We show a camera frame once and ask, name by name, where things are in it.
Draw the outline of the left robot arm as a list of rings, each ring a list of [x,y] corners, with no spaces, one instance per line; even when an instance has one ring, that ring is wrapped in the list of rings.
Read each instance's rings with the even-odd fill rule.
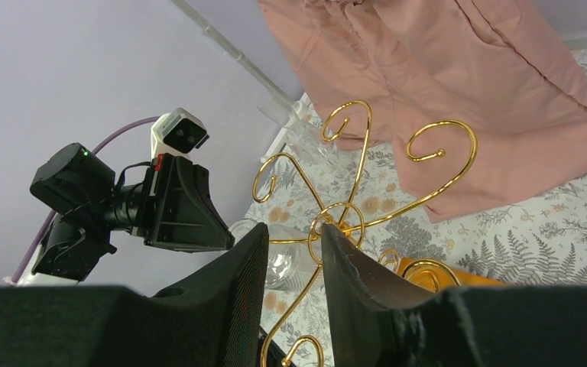
[[[115,253],[114,231],[175,252],[232,247],[233,235],[211,201],[207,169],[167,152],[140,167],[144,179],[128,184],[124,173],[114,172],[79,143],[67,145],[42,165],[31,193],[54,217],[13,285],[84,281],[101,257]]]

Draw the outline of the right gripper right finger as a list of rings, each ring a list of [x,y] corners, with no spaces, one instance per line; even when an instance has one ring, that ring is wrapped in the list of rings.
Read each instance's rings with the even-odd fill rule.
[[[321,230],[337,366],[587,366],[587,286],[429,292]]]

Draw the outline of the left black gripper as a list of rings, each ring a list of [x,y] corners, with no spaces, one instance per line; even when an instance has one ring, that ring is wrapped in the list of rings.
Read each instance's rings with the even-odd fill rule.
[[[168,153],[151,161],[131,234],[176,252],[225,251],[235,241],[212,202],[209,171]]]

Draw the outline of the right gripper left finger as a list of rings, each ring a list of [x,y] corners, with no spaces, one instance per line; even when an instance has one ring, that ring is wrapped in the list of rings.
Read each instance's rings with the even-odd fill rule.
[[[121,286],[0,287],[0,366],[253,366],[267,259],[260,222],[153,297]]]

